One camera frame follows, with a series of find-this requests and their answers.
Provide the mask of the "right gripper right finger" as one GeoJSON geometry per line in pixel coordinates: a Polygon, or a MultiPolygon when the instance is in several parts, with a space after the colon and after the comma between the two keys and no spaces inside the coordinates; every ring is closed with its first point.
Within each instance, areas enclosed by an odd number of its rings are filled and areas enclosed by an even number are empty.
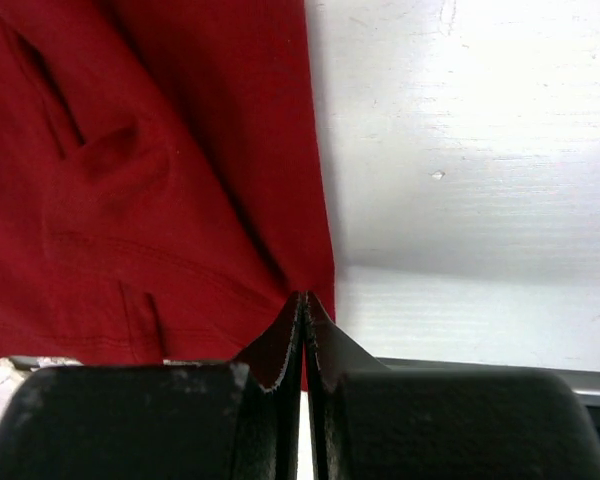
{"type": "Polygon", "coordinates": [[[560,377],[533,369],[392,369],[304,297],[319,479],[600,479],[600,437],[560,377]]]}

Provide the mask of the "dark red t shirt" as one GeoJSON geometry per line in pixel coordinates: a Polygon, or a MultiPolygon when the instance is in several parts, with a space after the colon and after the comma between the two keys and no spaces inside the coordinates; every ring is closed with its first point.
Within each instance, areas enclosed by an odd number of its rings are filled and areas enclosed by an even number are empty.
{"type": "Polygon", "coordinates": [[[0,1],[0,358],[225,360],[335,309],[301,1],[0,1]]]}

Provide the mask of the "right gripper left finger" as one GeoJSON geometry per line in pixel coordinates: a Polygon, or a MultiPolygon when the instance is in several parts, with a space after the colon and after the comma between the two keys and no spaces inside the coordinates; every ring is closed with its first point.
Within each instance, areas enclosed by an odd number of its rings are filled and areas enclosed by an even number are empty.
{"type": "Polygon", "coordinates": [[[232,360],[55,367],[0,420],[0,479],[293,479],[303,298],[232,360]]]}

